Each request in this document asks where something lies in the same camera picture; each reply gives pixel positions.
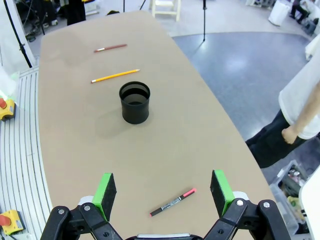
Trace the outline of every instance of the person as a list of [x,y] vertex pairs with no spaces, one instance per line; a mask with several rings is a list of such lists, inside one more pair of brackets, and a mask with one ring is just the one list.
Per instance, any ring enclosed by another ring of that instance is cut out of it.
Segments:
[[65,10],[67,26],[86,20],[85,4],[82,0],[60,0],[60,6]]
[[320,47],[278,96],[274,120],[246,141],[260,168],[267,168],[320,132]]
[[296,19],[296,11],[301,13],[300,18],[297,20],[301,24],[302,20],[305,19],[311,12],[313,12],[315,0],[294,0],[290,17]]

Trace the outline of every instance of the corrugated metal surface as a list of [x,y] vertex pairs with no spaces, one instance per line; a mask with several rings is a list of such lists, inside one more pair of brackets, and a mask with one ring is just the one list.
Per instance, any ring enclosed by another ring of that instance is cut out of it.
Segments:
[[38,68],[20,74],[15,119],[0,123],[0,210],[18,210],[26,230],[40,239],[52,204],[38,126]]

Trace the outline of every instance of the black pole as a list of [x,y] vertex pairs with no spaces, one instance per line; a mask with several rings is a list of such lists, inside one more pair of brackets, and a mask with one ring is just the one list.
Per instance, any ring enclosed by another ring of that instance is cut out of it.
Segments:
[[203,0],[203,42],[206,40],[206,0]]
[[141,7],[140,7],[140,10],[141,10],[142,7],[145,5],[145,2],[146,2],[146,0],[143,1],[142,5],[141,5]]
[[11,26],[12,26],[12,29],[13,29],[13,32],[14,32],[14,35],[18,41],[18,44],[19,44],[19,47],[20,47],[20,50],[26,60],[26,63],[28,64],[29,68],[32,68],[32,65],[31,65],[31,62],[27,56],[27,53],[26,53],[26,50],[25,50],[25,45],[21,43],[20,41],[20,38],[18,36],[18,33],[16,31],[16,28],[15,28],[15,25],[14,25],[14,22],[12,21],[12,18],[11,18],[11,15],[10,15],[10,12],[9,12],[9,8],[8,8],[8,4],[7,4],[7,0],[3,0],[4,2],[4,6],[5,6],[5,10],[6,10],[6,13],[8,14],[8,17],[9,17],[9,20],[10,20],[10,23],[11,23]]

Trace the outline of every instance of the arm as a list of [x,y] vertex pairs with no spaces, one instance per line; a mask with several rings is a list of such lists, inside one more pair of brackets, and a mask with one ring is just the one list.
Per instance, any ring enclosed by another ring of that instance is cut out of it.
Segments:
[[293,144],[299,133],[320,113],[320,81],[313,88],[296,122],[282,130],[282,136],[288,144]]

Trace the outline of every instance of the white stool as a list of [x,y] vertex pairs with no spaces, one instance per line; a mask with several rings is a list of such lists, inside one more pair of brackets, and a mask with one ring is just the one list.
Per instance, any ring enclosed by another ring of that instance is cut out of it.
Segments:
[[[156,7],[171,7],[171,11],[156,11]],[[155,17],[156,14],[170,14],[176,15],[175,20],[179,21],[180,19],[180,10],[181,10],[181,0],[150,0],[149,9],[152,10],[152,16]]]

